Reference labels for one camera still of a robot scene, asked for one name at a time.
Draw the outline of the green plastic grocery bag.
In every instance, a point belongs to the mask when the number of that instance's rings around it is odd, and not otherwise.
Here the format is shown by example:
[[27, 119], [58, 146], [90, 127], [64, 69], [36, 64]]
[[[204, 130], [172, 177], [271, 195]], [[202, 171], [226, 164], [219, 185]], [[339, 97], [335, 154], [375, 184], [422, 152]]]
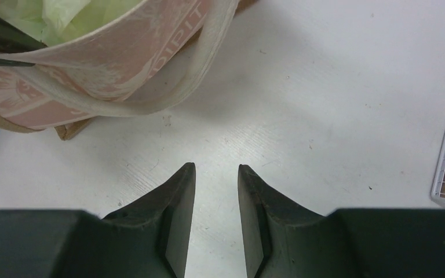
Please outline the green plastic grocery bag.
[[0, 18], [46, 46], [87, 35], [124, 15], [138, 0], [0, 1]]

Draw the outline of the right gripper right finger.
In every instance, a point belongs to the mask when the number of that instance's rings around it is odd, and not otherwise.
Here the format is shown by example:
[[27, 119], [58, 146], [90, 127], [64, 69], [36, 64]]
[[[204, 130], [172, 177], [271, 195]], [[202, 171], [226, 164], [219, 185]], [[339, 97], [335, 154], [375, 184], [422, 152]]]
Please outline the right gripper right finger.
[[445, 209], [342, 208], [327, 216], [238, 169], [248, 277], [445, 277]]

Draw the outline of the brown jute tote bag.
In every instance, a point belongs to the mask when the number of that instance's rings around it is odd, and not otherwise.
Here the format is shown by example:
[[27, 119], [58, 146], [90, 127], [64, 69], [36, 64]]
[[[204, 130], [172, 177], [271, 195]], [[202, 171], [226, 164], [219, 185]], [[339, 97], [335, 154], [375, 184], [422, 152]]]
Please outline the brown jute tote bag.
[[140, 1], [87, 35], [0, 53], [0, 129], [73, 138], [97, 116], [149, 115], [201, 84], [234, 15], [253, 1]]

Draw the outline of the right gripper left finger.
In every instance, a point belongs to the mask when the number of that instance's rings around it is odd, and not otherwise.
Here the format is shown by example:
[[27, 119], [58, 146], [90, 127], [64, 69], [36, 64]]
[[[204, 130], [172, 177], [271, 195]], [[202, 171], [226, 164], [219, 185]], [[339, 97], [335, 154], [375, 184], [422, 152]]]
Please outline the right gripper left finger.
[[0, 209], [0, 277], [184, 277], [196, 167], [104, 218]]

